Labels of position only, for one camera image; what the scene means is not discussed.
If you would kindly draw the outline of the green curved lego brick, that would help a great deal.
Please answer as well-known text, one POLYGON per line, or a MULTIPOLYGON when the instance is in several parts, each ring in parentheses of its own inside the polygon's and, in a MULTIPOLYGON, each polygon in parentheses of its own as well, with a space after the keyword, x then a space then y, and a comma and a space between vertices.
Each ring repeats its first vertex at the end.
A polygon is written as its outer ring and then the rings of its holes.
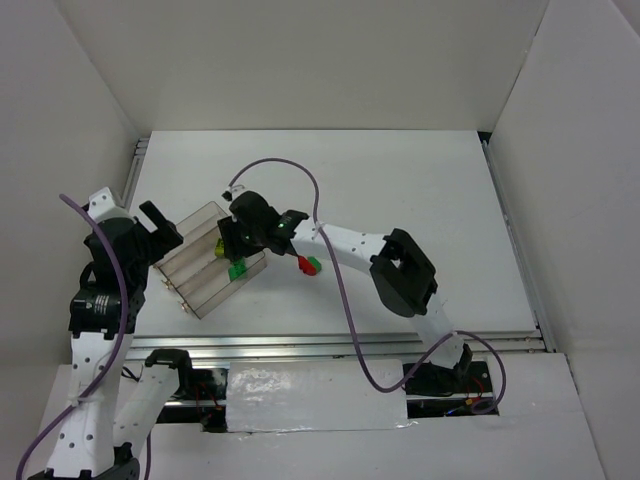
POLYGON ((312 272, 314 274, 317 274, 322 270, 322 265, 321 265, 320 261, 317 258, 315 258, 313 256, 309 256, 308 257, 308 261, 312 266, 312 272))

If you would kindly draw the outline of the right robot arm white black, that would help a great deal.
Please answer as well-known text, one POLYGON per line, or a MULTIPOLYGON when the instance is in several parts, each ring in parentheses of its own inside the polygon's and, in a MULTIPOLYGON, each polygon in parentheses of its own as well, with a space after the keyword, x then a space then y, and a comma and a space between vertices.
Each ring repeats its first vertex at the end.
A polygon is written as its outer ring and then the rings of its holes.
POLYGON ((283 213, 258 193, 223 193, 230 215, 218 222, 224 256, 232 262, 268 250, 299 260, 307 272, 311 259, 331 260, 371 278, 382 305, 410 321, 423 344, 434 351, 427 361, 462 380, 472 353, 455 333, 438 295, 436 269, 409 233, 395 228, 371 234, 321 223, 296 210, 283 213))

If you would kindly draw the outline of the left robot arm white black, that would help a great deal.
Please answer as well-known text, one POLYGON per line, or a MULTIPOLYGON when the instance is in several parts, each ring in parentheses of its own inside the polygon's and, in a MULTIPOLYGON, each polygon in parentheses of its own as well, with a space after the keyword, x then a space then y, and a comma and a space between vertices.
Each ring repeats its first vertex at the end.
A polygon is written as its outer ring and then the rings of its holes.
POLYGON ((154 350, 122 407, 117 405, 120 382, 149 271, 183 238, 150 201, 141 206, 155 227, 148 230, 107 187, 92 194, 84 206, 66 195, 60 198, 91 227, 84 244, 92 259, 70 302, 67 405, 27 447, 15 476, 26 478, 31 455, 55 433, 52 453, 35 478, 146 479, 152 429, 165 403, 191 386, 190 355, 180 349, 154 350))

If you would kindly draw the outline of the green square lego brick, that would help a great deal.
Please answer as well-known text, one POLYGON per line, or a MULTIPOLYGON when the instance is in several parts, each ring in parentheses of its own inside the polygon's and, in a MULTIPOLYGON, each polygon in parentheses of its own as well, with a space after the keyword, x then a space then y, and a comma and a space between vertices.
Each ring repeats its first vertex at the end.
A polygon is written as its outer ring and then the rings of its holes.
POLYGON ((229 281, 233 282, 242 278, 246 274, 246 272, 247 272, 247 267, 245 269, 234 268, 232 263, 231 266, 228 268, 229 281))

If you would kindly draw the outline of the red curved lego brick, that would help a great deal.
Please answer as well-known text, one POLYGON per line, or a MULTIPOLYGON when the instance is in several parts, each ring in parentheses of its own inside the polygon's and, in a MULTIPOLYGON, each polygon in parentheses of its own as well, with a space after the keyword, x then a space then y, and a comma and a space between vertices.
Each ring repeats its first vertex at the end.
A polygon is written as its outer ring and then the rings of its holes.
POLYGON ((315 276, 317 274, 317 269, 314 264, 304 256, 298 257, 298 267, 304 275, 315 276))

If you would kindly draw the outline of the lime small lego brick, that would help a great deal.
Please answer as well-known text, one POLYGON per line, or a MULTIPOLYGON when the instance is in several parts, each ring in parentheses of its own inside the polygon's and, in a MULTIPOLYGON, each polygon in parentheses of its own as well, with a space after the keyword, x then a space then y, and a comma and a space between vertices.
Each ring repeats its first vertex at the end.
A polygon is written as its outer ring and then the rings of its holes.
POLYGON ((214 249, 214 254, 217 258, 224 258, 225 257, 225 248, 224 248, 224 242, 221 238, 219 238, 216 242, 216 246, 214 249))

